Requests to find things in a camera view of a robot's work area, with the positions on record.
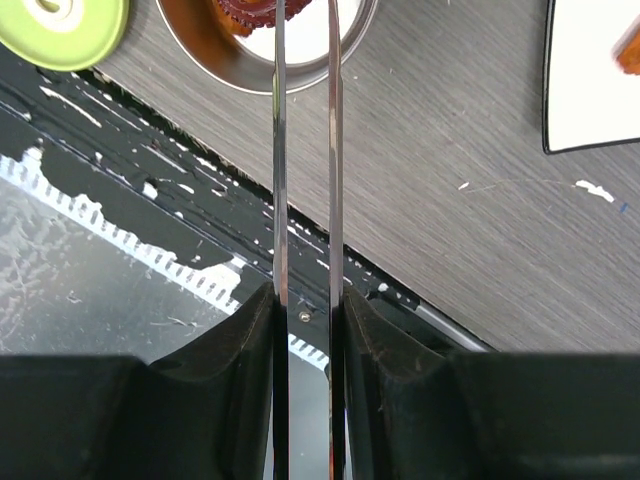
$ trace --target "green coaster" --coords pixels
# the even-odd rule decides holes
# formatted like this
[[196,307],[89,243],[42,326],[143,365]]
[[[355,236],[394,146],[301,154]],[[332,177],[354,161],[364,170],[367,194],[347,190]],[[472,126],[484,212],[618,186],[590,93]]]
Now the green coaster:
[[129,0],[0,0],[0,42],[43,68],[71,72],[118,45]]

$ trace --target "stainless steel bowl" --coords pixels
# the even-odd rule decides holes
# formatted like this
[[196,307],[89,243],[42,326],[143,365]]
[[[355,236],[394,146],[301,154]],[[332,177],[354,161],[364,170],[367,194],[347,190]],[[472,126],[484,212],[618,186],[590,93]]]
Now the stainless steel bowl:
[[[156,0],[162,17],[178,44],[185,53],[212,77],[238,90],[258,95],[271,95],[274,64],[267,59],[265,51],[256,53],[251,50],[251,42],[236,42],[234,45],[218,30],[207,2],[213,0]],[[348,15],[345,24],[341,24],[343,62],[354,52],[364,37],[376,11],[378,0],[343,0],[358,1],[353,15]],[[316,2],[327,3],[326,0],[313,0],[307,8]],[[287,91],[298,92],[321,82],[328,73],[328,19],[324,22],[327,30],[323,34],[318,28],[316,35],[326,37],[326,49],[315,45],[313,58],[293,59],[287,57]],[[253,35],[269,34],[256,31]],[[287,35],[287,55],[289,44],[299,46],[300,39]]]

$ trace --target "white paint splatter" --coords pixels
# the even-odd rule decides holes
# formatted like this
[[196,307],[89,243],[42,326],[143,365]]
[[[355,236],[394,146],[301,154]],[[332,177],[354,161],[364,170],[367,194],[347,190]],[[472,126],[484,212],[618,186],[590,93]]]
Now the white paint splatter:
[[135,123],[130,122],[129,120],[127,120],[126,118],[124,118],[122,115],[120,115],[120,114],[119,114],[118,112],[116,112],[114,109],[112,109],[109,105],[106,105],[106,104],[102,103],[102,102],[101,102],[100,100],[98,100],[96,97],[94,97],[94,96],[92,96],[92,95],[89,95],[87,92],[83,92],[83,93],[84,93],[84,95],[85,95],[89,100],[91,100],[91,101],[92,101],[92,102],[94,102],[94,103],[97,103],[98,105],[100,105],[100,106],[101,106],[102,108],[104,108],[105,110],[107,110],[107,111],[111,112],[111,114],[112,114],[112,115],[114,115],[114,116],[118,117],[120,120],[122,120],[123,122],[125,122],[126,124],[128,124],[130,127],[135,128],[135,129],[136,129],[136,130],[138,130],[139,132],[141,132],[141,131],[142,131],[142,129],[141,129],[139,126],[137,126]]
[[82,300],[80,300],[78,297],[75,296],[75,293],[73,290],[71,290],[69,292],[69,295],[67,295],[67,300],[73,304],[82,303]]
[[189,192],[191,195],[193,195],[193,194],[195,193],[195,190],[194,190],[193,188],[191,188],[189,185],[184,185],[184,184],[182,184],[182,183],[179,183],[179,184],[178,184],[178,186],[179,186],[181,189],[183,189],[183,190],[185,190],[185,191]]
[[127,180],[124,175],[120,175],[114,172],[113,170],[111,170],[110,168],[107,168],[107,172],[109,172],[114,177],[119,178],[122,183],[131,186],[131,184],[129,183],[129,180]]
[[607,192],[601,185],[595,186],[591,182],[587,182],[586,180],[578,180],[576,182],[576,187],[584,188],[591,195],[595,195],[596,197],[604,198],[607,202],[613,203],[615,198],[609,192]]
[[313,248],[316,252],[318,253],[322,253],[324,254],[324,252],[322,251],[321,248],[317,247],[316,245],[314,245],[312,242],[310,242],[309,240],[307,240],[306,238],[303,238],[298,231],[293,228],[291,225],[287,225],[287,230],[294,236],[297,237],[302,243],[306,244],[307,246]]
[[30,147],[22,154],[22,165],[29,171],[40,170],[42,167],[43,150],[38,147]]
[[142,148],[144,148],[145,150],[147,150],[148,152],[153,153],[156,157],[158,157],[160,160],[162,160],[163,162],[167,163],[168,165],[171,165],[173,168],[175,168],[176,170],[178,170],[180,173],[187,173],[187,171],[182,168],[180,165],[178,165],[176,162],[174,162],[173,160],[171,160],[169,157],[167,157],[164,153],[159,152],[158,150],[156,150],[155,148],[151,148],[148,145],[143,145]]
[[202,170],[200,167],[196,167],[196,170],[198,170],[201,174],[203,174],[205,177],[207,177],[212,182],[217,183],[222,188],[222,190],[216,190],[215,188],[212,188],[211,192],[213,192],[218,197],[224,197],[227,194],[227,186],[224,183],[219,182],[218,180],[213,178],[213,175],[208,174],[207,172]]
[[42,93],[44,93],[47,97],[49,97],[49,98],[57,98],[58,100],[60,100],[65,105],[69,105],[76,112],[78,112],[80,115],[82,115],[83,117],[88,119],[91,123],[93,123],[96,127],[102,128],[102,124],[98,120],[93,118],[93,116],[89,112],[87,112],[86,110],[80,108],[78,105],[73,103],[71,100],[68,100],[67,98],[63,97],[58,92],[54,92],[50,88],[42,87],[42,86],[40,87],[40,90],[42,90]]
[[207,162],[204,158],[198,157],[196,156],[196,160],[198,161],[198,163],[200,165],[202,165],[203,167],[207,167],[210,170],[213,170],[214,172],[218,171],[218,168],[215,165],[211,165],[209,162]]
[[144,182],[144,185],[142,186],[142,194],[151,200],[155,200],[158,198],[158,189],[149,182]]
[[238,267],[240,269],[242,269],[246,264],[246,260],[240,258],[240,257],[233,257],[230,261],[230,264],[234,267]]
[[[316,263],[318,265],[320,265],[321,267],[326,268],[327,270],[331,271],[331,267],[329,265],[327,265],[326,263],[324,263],[322,260],[320,260],[319,258],[316,258]],[[347,282],[349,285],[353,285],[353,282],[351,280],[349,280],[347,277],[345,277],[344,275],[342,276],[342,279]]]

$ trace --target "white paint chip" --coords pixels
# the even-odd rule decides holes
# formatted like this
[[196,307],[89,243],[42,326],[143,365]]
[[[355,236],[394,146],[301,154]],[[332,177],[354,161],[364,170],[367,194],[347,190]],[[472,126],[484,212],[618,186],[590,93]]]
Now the white paint chip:
[[120,115],[118,112],[116,112],[115,110],[113,110],[111,107],[109,107],[108,105],[105,105],[103,102],[101,102],[100,100],[98,100],[96,97],[93,97],[91,95],[89,95],[87,92],[83,92],[84,95],[91,100],[94,103],[97,103],[98,105],[100,105],[102,108],[104,108],[105,110],[111,112],[112,115],[118,117],[120,120],[122,120],[123,122],[125,122],[126,124],[128,124],[130,127],[135,128],[136,130],[138,130],[139,132],[142,131],[142,129],[140,127],[138,127],[135,123],[130,122],[129,120],[127,120],[126,118],[124,118],[122,115]]
[[40,168],[43,150],[38,147],[29,147],[22,155],[22,164],[27,168]]
[[595,195],[596,197],[604,198],[609,203],[613,203],[615,201],[615,198],[613,198],[613,195],[611,195],[609,192],[607,192],[600,185],[595,186],[593,183],[587,182],[586,180],[578,180],[576,182],[576,187],[584,188],[591,195]]
[[234,267],[238,267],[240,269],[247,264],[247,262],[240,257],[233,257],[229,263],[230,265],[233,265]]
[[155,200],[158,198],[158,189],[149,182],[144,182],[144,185],[142,186],[142,194],[151,200]]

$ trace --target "metal strip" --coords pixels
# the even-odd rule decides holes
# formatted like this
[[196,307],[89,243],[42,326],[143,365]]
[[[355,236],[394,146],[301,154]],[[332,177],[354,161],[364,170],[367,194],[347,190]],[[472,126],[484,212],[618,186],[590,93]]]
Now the metal strip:
[[276,58],[273,75],[273,478],[289,478],[289,342],[287,327],[287,72],[285,0],[276,3]]
[[421,302],[413,312],[418,318],[427,322],[431,327],[465,350],[470,352],[491,352],[494,350],[427,303]]
[[332,480],[344,478],[346,465],[341,50],[338,3],[329,0],[329,473]]

